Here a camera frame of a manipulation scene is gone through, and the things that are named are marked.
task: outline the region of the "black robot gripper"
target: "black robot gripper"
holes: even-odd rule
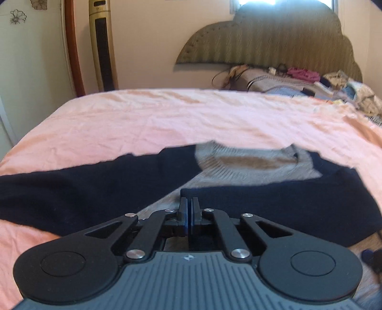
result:
[[[178,210],[127,213],[29,249],[13,269],[15,309],[361,309],[351,297],[362,266],[348,249],[203,207],[182,198]],[[191,251],[166,251],[171,237]]]

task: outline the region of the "pink bedspread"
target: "pink bedspread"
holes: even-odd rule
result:
[[[382,206],[382,129],[350,106],[210,90],[123,90],[69,101],[28,133],[0,163],[0,175],[54,170],[157,153],[164,147],[216,140],[232,147],[292,143],[356,167]],[[0,221],[0,309],[21,296],[16,258],[56,236]]]

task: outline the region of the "upholstered headboard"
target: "upholstered headboard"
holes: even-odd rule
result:
[[[232,21],[198,30],[176,63],[286,64],[320,74],[342,70],[362,81],[338,16],[317,0],[245,4]]]

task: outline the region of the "space heater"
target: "space heater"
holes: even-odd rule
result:
[[[114,59],[110,0],[89,0],[90,36],[98,89],[118,89]]]

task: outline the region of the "white door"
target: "white door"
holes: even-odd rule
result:
[[[47,0],[47,10],[34,9],[32,2],[36,6],[39,0],[0,5],[0,97],[18,139],[75,97],[61,2]]]

